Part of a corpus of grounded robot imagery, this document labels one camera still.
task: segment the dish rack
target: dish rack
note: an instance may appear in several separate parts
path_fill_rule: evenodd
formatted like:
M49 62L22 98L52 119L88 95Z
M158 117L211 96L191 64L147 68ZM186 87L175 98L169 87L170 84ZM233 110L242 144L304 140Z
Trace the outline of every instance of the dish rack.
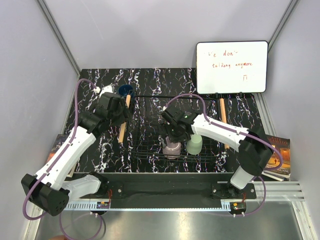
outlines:
M136 95L133 97L129 110L132 119L127 124L126 147L131 162L144 161L170 161L170 162L192 162L211 163L216 161L221 152L221 144L211 138L202 137L202 150L198 155L190 155L186 151L187 142L181 143L180 155L176 159L168 159L163 154L163 139L159 134L159 124L166 121L162 118L163 107L173 97ZM217 101L214 98L204 98L206 113L213 119L218 119ZM181 97L171 104L182 111L202 111L202 102L196 97Z

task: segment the black marble surface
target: black marble surface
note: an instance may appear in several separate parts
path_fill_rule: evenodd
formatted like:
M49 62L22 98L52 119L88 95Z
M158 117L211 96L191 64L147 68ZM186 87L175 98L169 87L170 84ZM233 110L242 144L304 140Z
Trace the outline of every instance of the black marble surface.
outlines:
M197 93L196 91L196 70L194 68L136 68L136 69L83 69L81 78L93 81L102 88L114 84L115 89L124 84L130 84L136 89L136 95L146 96L177 96L182 93ZM234 126L252 128L262 126L255 98L252 94L244 94L240 97L237 94L224 95L227 122ZM79 111L90 110L97 102L98 97L90 89L88 83L82 83L78 91ZM160 109L163 101L155 101L154 109ZM208 106L210 117L219 119L217 102L210 102ZM141 105L145 113L148 113L145 105ZM75 108L71 107L66 123L65 133L70 133L74 126ZM141 119L140 114L133 115L131 125L145 126L148 121ZM208 142L206 145L210 159L198 159L196 162L163 160L157 156L137 157L132 153L135 143L132 134L128 134L127 144L118 143L120 128L112 127L90 146L81 156L76 166L76 172L100 173L110 172L149 172L149 173L185 173L185 172L233 172L237 167L237 154L233 149L225 150L216 142ZM140 141L148 137L148 134L140 133Z

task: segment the gray wall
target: gray wall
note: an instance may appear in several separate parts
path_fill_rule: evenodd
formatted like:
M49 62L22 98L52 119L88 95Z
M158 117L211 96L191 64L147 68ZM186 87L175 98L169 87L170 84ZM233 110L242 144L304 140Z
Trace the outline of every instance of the gray wall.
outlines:
M20 181L44 165L77 76L35 0L1 0L0 33L0 238L20 240Z
M299 180L320 236L320 1L303 0L273 46L264 94L279 137L291 139L292 178Z
M45 0L82 69L190 68L196 44L269 40L290 0Z

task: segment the wooden handle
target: wooden handle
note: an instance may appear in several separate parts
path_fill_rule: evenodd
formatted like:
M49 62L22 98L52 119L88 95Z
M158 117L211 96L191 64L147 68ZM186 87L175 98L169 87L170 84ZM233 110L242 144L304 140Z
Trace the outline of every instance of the wooden handle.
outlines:
M129 108L129 106L130 106L130 100L131 100L131 95L128 94L128 95L126 96L126 99L125 99L125 103L126 103L126 105L127 105L128 108ZM121 127L120 127L120 134L119 134L119 140L118 140L118 142L119 142L120 144L124 142L125 131L126 131L126 124L127 124L127 123L124 122L124 123L121 124Z
M223 123L227 123L227 115L226 115L226 107L225 107L225 99L220 98L220 110L221 110L221 120ZM227 150L229 149L230 146L225 144L224 149Z

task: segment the reflective floor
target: reflective floor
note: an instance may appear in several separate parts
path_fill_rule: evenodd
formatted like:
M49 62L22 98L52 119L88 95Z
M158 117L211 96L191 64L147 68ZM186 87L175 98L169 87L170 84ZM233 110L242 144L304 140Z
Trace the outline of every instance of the reflective floor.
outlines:
M247 212L257 203L249 203ZM226 217L208 212L107 212L97 240L302 240L290 202L267 202L254 215ZM100 220L83 211L62 213L62 224L70 237L88 239ZM59 218L47 215L39 225L36 240L61 235Z

